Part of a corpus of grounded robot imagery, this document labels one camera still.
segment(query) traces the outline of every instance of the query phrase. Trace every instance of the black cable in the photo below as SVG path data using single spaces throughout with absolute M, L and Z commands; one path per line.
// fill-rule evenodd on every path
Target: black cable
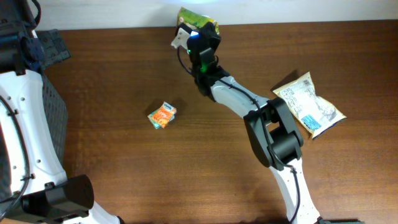
M 40 4 L 37 0 L 32 0 L 33 4 L 36 6 L 37 8 L 37 16 L 35 17 L 35 23 L 36 23 L 36 27 L 39 25 L 40 20 L 42 18 L 42 8 L 40 7 Z
M 189 72 L 188 69 L 185 67 L 185 65 L 182 63 L 181 58 L 180 58 L 180 51 L 179 51 L 179 50 L 180 50 L 180 48 L 178 47 L 177 56 L 178 56 L 178 60 L 179 60 L 180 63 L 181 63 L 181 66 L 185 69 L 185 71 L 187 71 L 189 74 L 192 75 L 192 73 Z M 224 85 L 226 85 L 226 86 L 228 86 L 228 87 L 230 87 L 230 88 L 233 88 L 233 89 L 235 89 L 235 90 L 238 90 L 238 91 L 240 91 L 241 93 L 245 94 L 245 95 L 253 102 L 253 104 L 255 104 L 255 106 L 257 107 L 258 112 L 261 113 L 261 107 L 260 107 L 259 103 L 257 102 L 257 100 L 255 100 L 255 99 L 254 99 L 251 95 L 249 95 L 249 93 L 247 93 L 246 91 L 244 91 L 244 90 L 242 90 L 242 89 L 240 89 L 240 88 L 238 88 L 238 87 L 236 87 L 236 86 L 234 86 L 234 85 L 232 85 L 232 84 L 229 84 L 229 83 L 227 83 L 226 81 L 224 81 L 224 80 L 222 80 L 222 79 L 220 79 L 220 78 L 212 77 L 212 76 L 209 76 L 209 75 L 207 76 L 207 78 L 210 78 L 210 79 L 219 81 L 219 82 L 223 83 Z M 269 139 L 268 132 L 267 132 L 267 129 L 266 129 L 266 122 L 264 121 L 264 118 L 263 118 L 262 115 L 260 115 L 260 120 L 261 120 L 262 130 L 263 130 L 263 132 L 264 132 L 264 134 L 265 134 L 265 136 L 266 136 L 266 141 L 267 141 L 267 145 L 268 145 L 268 148 L 269 148 L 269 152 L 271 152 L 273 159 L 274 159 L 276 162 L 278 162 L 280 165 L 289 168 L 289 169 L 291 170 L 291 173 L 293 173 L 293 176 L 294 176 L 294 181 L 295 181 L 295 185 L 296 185 L 296 189 L 297 189 L 297 206 L 296 206 L 296 209 L 295 209 L 295 212 L 294 212 L 294 214 L 293 214 L 292 219 L 289 221 L 289 223 L 293 223 L 293 221 L 295 220 L 295 218 L 296 218 L 296 216 L 297 216 L 297 214 L 298 214 L 298 212 L 299 212 L 300 203 L 301 203 L 301 201 L 300 201 L 300 200 L 301 200 L 301 196 L 300 196 L 300 186 L 299 186 L 299 180 L 298 180 L 298 178 L 297 178 L 297 171 L 295 170 L 294 166 L 285 164 L 284 162 L 282 162 L 282 161 L 278 158 L 277 154 L 275 153 L 274 149 L 272 148 L 271 141 L 270 141 L 270 139 Z
M 17 202 L 21 199 L 21 197 L 23 196 L 23 194 L 25 193 L 27 186 L 29 184 L 29 179 L 30 179 L 30 165 L 29 165 L 29 158 L 28 158 L 28 154 L 27 154 L 27 149 L 26 149 L 26 145 L 25 145 L 25 141 L 24 141 L 24 137 L 22 135 L 22 131 L 21 131 L 21 127 L 18 124 L 18 120 L 16 118 L 16 113 L 13 112 L 13 110 L 11 109 L 11 107 L 8 105 L 7 101 L 0 96 L 0 101 L 3 103 L 3 105 L 6 107 L 6 109 L 8 110 L 8 115 L 11 117 L 12 122 L 14 123 L 14 126 L 17 129 L 17 134 L 19 137 L 19 142 L 21 144 L 21 148 L 22 148 L 22 153 L 24 155 L 24 162 L 25 162 L 25 174 L 26 176 L 22 179 L 24 181 L 24 185 L 22 186 L 21 190 L 18 192 L 18 194 L 16 195 L 16 197 L 14 197 L 14 200 L 12 201 L 12 203 L 10 204 L 10 206 L 8 206 L 5 211 L 2 212 L 2 214 L 0 215 L 0 222 L 7 216 L 7 214 L 16 206 Z

